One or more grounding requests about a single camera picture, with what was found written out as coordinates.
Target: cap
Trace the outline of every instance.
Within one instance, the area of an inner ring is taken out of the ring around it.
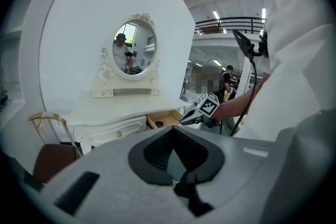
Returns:
[[[125,40],[126,40],[126,36],[125,36],[125,34],[123,34],[123,33],[119,33],[119,34],[117,35],[116,39],[117,39],[117,41],[125,42]]]

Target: vanity drawer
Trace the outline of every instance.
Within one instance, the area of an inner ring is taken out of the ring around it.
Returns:
[[[157,129],[158,127],[155,124],[156,121],[163,122],[163,127],[174,126],[174,125],[180,124],[180,120],[182,117],[183,115],[178,113],[176,110],[171,110],[167,112],[154,113],[154,114],[147,115],[147,121],[153,129]]]
[[[146,116],[101,126],[81,126],[78,130],[89,138],[92,146],[99,146],[112,140],[144,131]]]

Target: oval mirror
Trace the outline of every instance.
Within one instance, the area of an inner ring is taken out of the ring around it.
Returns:
[[[123,73],[136,75],[148,68],[155,48],[155,33],[151,26],[141,20],[130,20],[115,34],[112,54]]]

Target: open drawer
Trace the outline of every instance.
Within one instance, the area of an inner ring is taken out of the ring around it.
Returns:
[[[156,122],[161,121],[163,122],[162,127],[166,126],[174,126],[174,125],[179,125],[180,120],[183,117],[180,113],[178,113],[176,110],[171,110],[167,112],[162,112],[162,113],[154,113],[147,115],[147,122],[153,129],[157,129]]]

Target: chair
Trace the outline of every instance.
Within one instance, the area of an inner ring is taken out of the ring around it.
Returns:
[[[38,125],[36,125],[35,120],[40,120]],[[43,120],[56,120],[61,123],[72,145],[46,144],[39,131],[43,125]],[[36,133],[44,143],[36,159],[33,179],[38,183],[45,184],[58,172],[82,156],[82,153],[71,137],[66,120],[60,115],[51,112],[41,112],[28,117],[28,121],[31,121]]]

